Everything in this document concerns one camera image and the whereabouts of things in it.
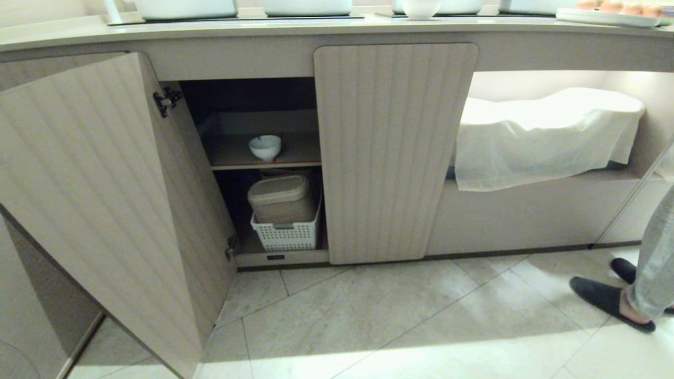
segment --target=cabinet shelf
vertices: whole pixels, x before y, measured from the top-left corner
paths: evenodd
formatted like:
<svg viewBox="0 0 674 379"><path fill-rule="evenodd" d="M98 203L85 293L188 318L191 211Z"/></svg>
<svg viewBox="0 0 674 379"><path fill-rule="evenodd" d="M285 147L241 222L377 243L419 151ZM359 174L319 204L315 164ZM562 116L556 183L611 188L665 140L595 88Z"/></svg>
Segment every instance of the cabinet shelf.
<svg viewBox="0 0 674 379"><path fill-rule="evenodd" d="M264 162L250 151L248 142L257 136L254 134L210 136L204 140L204 148L213 171L321 165L317 132L274 135L281 137L283 145L273 162Z"/></svg>

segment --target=woven storage box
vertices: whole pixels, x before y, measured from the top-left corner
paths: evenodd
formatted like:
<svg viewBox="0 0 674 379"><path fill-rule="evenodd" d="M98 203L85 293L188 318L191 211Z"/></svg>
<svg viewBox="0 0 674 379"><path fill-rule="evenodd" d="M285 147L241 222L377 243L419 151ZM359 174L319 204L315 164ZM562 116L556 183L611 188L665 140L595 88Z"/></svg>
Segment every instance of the woven storage box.
<svg viewBox="0 0 674 379"><path fill-rule="evenodd" d="M303 175L258 181L248 191L248 202L260 223L309 223L316 216L309 180Z"/></svg>

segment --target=foot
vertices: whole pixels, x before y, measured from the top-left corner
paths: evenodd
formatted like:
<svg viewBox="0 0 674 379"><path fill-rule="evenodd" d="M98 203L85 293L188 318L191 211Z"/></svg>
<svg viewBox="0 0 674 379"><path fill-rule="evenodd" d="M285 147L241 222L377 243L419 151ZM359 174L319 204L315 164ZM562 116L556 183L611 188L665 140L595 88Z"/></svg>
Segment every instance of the foot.
<svg viewBox="0 0 674 379"><path fill-rule="evenodd" d="M634 280L636 278L636 266L634 266L630 261L625 260L623 258L616 258L616 259L611 261L611 268L625 282L627 282L629 284L634 283ZM669 308L667 308L665 310L665 313L674 314L674 304L669 306Z"/></svg>
<svg viewBox="0 0 674 379"><path fill-rule="evenodd" d="M630 306L627 297L623 297L623 289L577 276L569 284L583 300L632 328L645 333L655 331L655 323L644 319Z"/></svg>
<svg viewBox="0 0 674 379"><path fill-rule="evenodd" d="M636 322L637 324L648 324L650 322L650 318L642 315L641 313L637 312L632 305L630 304L630 301L627 300L627 291L622 290L620 292L620 314L625 316L626 318L629 318L630 320Z"/></svg>

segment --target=lid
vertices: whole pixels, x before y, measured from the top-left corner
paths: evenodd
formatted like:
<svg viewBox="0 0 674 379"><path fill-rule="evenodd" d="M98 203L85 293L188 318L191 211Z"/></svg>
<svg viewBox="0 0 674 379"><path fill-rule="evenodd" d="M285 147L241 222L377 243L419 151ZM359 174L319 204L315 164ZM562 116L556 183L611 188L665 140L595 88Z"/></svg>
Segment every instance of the lid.
<svg viewBox="0 0 674 379"><path fill-rule="evenodd" d="M306 196L309 180L304 175L289 175L265 179L253 184L248 201L255 204L293 202Z"/></svg>

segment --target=white plastic basket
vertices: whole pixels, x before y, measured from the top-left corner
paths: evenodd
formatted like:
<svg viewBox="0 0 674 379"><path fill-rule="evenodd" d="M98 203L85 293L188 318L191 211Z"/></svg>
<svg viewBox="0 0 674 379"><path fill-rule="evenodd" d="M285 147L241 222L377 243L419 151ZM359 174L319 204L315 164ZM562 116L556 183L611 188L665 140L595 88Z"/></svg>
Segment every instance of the white plastic basket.
<svg viewBox="0 0 674 379"><path fill-rule="evenodd" d="M257 223L253 213L251 226L267 252L316 250L322 202L323 194L318 202L316 217L310 223L262 224Z"/></svg>

